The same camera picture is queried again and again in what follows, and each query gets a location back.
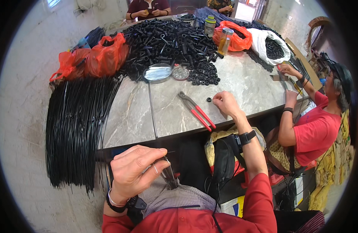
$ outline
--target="green lid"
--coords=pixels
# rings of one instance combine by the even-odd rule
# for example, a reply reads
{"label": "green lid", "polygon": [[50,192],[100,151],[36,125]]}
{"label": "green lid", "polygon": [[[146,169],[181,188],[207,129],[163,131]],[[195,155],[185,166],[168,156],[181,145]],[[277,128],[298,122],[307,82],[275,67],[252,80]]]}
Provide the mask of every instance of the green lid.
{"label": "green lid", "polygon": [[208,23],[216,23],[217,21],[214,19],[213,15],[209,15],[207,16],[207,18],[205,19],[206,22]]}

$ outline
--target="black cap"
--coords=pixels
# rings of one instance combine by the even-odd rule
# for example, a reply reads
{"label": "black cap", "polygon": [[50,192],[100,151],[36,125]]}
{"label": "black cap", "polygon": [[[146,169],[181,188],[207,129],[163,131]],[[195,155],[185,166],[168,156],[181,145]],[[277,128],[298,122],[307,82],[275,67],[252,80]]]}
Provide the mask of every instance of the black cap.
{"label": "black cap", "polygon": [[334,77],[341,82],[344,95],[348,103],[351,103],[351,92],[353,91],[352,76],[347,67],[340,63],[328,63],[330,70],[334,73]]}

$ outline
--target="red-handled pliers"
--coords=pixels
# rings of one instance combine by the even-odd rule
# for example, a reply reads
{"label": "red-handled pliers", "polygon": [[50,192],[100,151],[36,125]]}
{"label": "red-handled pliers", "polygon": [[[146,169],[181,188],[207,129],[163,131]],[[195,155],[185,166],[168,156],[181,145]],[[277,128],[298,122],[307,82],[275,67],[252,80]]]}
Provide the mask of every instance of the red-handled pliers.
{"label": "red-handled pliers", "polygon": [[211,128],[206,124],[206,122],[202,119],[202,117],[200,117],[200,115],[198,115],[198,113],[193,109],[193,107],[189,104],[191,103],[195,109],[197,109],[197,111],[199,111],[199,113],[201,113],[201,115],[204,116],[204,118],[210,123],[210,125],[215,129],[216,126],[215,124],[210,120],[210,118],[204,113],[204,111],[202,111],[202,109],[188,96],[186,96],[184,94],[183,91],[180,91],[178,93],[178,96],[181,98],[181,100],[183,101],[184,105],[191,111],[191,113],[193,115],[195,115],[195,117],[200,120],[200,122],[207,128],[207,130],[209,130],[211,132]]}

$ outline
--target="orange plastic bag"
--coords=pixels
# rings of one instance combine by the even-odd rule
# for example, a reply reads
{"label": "orange plastic bag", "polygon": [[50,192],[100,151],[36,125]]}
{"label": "orange plastic bag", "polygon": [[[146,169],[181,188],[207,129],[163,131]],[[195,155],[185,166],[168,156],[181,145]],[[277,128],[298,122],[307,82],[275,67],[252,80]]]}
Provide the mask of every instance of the orange plastic bag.
{"label": "orange plastic bag", "polygon": [[[103,46],[109,41],[110,46]],[[99,43],[91,49],[86,61],[85,75],[93,77],[112,76],[124,64],[128,46],[124,45],[123,33],[118,33],[114,38],[102,37]]]}
{"label": "orange plastic bag", "polygon": [[60,68],[52,74],[50,82],[65,78],[72,80],[76,77],[84,77],[85,62],[91,49],[77,49],[73,53],[59,53]]}
{"label": "orange plastic bag", "polygon": [[253,43],[253,37],[251,36],[251,33],[246,30],[246,27],[240,27],[230,21],[221,21],[220,26],[215,28],[212,39],[217,46],[219,46],[220,35],[222,34],[223,28],[237,30],[245,36],[245,39],[242,39],[236,33],[233,33],[231,44],[228,47],[229,51],[242,51],[251,47],[251,44]]}

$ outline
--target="person in maroon shirt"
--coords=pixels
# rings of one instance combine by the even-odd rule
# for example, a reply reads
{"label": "person in maroon shirt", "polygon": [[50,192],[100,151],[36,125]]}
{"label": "person in maroon shirt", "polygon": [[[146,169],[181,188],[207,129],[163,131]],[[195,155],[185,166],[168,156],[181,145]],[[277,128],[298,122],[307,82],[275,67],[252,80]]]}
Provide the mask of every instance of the person in maroon shirt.
{"label": "person in maroon shirt", "polygon": [[[239,134],[252,131],[245,113],[239,109],[231,93],[217,93],[213,103],[224,114],[233,118]],[[253,137],[250,143],[242,146],[242,149],[251,180],[245,194],[242,218],[214,213],[214,210],[172,207],[149,214],[134,227],[130,218],[126,216],[127,209],[123,213],[114,212],[105,201],[103,233],[277,232],[267,165],[257,137]],[[124,206],[129,198],[142,193],[145,189],[148,191],[150,184],[170,164],[160,160],[155,166],[142,172],[166,154],[167,150],[164,148],[153,149],[137,145],[115,156],[110,163],[114,180],[109,201],[112,200],[115,206]]]}
{"label": "person in maroon shirt", "polygon": [[290,172],[290,156],[294,156],[296,169],[307,166],[323,155],[337,138],[341,114],[349,109],[351,103],[353,84],[351,74],[344,65],[335,63],[329,64],[329,67],[330,74],[324,86],[325,96],[315,91],[313,85],[292,66],[281,64],[281,73],[297,77],[316,104],[294,125],[293,108],[298,93],[286,90],[280,125],[266,137],[268,159],[283,172]]}
{"label": "person in maroon shirt", "polygon": [[133,0],[126,13],[126,19],[150,19],[158,16],[171,15],[171,8],[167,0]]}

